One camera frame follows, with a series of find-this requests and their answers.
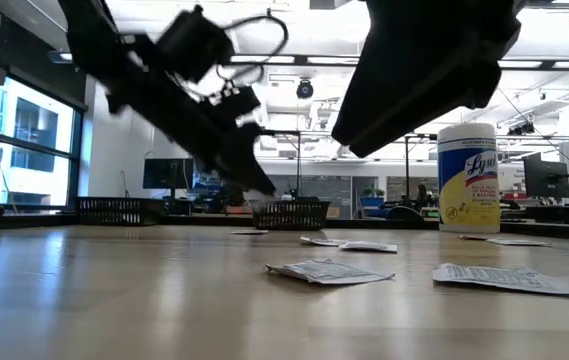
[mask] lysol wipes container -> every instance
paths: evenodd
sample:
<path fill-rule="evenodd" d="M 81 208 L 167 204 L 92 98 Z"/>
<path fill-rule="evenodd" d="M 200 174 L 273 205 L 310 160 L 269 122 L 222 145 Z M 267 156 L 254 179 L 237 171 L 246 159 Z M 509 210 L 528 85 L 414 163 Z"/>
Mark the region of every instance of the lysol wipes container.
<path fill-rule="evenodd" d="M 490 124 L 460 124 L 439 132 L 440 230 L 500 231 L 496 150 Z"/>

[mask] computer monitor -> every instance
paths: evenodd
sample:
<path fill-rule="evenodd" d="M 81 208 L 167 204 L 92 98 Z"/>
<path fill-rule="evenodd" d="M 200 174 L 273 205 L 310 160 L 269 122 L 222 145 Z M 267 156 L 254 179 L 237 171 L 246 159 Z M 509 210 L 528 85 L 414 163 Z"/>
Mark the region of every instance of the computer monitor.
<path fill-rule="evenodd" d="M 535 153 L 524 158 L 524 160 L 537 160 L 542 161 L 542 153 Z"/>
<path fill-rule="evenodd" d="M 190 189 L 193 159 L 146 159 L 144 189 Z"/>
<path fill-rule="evenodd" d="M 565 163 L 524 159 L 524 175 L 527 196 L 569 198 Z"/>

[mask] black basket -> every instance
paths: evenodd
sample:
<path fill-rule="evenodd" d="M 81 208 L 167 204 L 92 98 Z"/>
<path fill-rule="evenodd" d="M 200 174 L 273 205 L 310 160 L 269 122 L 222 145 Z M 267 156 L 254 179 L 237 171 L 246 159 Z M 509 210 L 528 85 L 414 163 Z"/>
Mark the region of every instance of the black basket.
<path fill-rule="evenodd" d="M 253 205 L 253 225 L 260 230 L 321 230 L 330 202 L 274 201 Z"/>
<path fill-rule="evenodd" d="M 166 214 L 163 200 L 78 197 L 77 217 L 82 225 L 146 226 Z"/>

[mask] robotic arm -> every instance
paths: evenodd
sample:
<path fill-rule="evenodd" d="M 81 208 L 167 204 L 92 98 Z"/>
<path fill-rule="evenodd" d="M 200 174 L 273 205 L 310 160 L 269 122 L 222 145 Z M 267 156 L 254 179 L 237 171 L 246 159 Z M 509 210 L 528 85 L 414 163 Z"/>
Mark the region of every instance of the robotic arm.
<path fill-rule="evenodd" d="M 144 34 L 120 34 L 105 1 L 59 3 L 68 22 L 73 62 L 106 86 L 111 112 L 130 106 L 203 162 L 206 170 L 217 170 L 246 188 L 274 193 L 253 154 L 260 127 L 256 123 L 238 127 L 235 122 L 260 105 L 253 90 L 232 86 L 221 93 L 216 105 L 187 94 L 184 81 L 200 81 L 209 69 L 230 63 L 234 55 L 224 29 L 207 20 L 200 6 L 180 13 L 153 43 Z M 288 39 L 281 21 L 270 14 L 262 18 L 280 23 Z"/>
<path fill-rule="evenodd" d="M 486 107 L 525 2 L 367 0 L 371 30 L 333 137 L 365 157 L 457 107 Z"/>

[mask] table surface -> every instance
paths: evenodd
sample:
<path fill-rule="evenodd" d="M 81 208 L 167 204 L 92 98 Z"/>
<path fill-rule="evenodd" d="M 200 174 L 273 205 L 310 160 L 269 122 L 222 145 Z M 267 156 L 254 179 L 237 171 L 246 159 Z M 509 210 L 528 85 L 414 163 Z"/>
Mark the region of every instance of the table surface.
<path fill-rule="evenodd" d="M 432 281 L 436 265 L 452 262 L 569 282 L 569 240 L 526 248 L 428 231 L 325 231 L 399 245 L 388 255 L 233 230 L 0 231 L 0 359 L 569 359 L 569 298 Z M 397 276 L 318 287 L 263 268 L 314 258 Z"/>

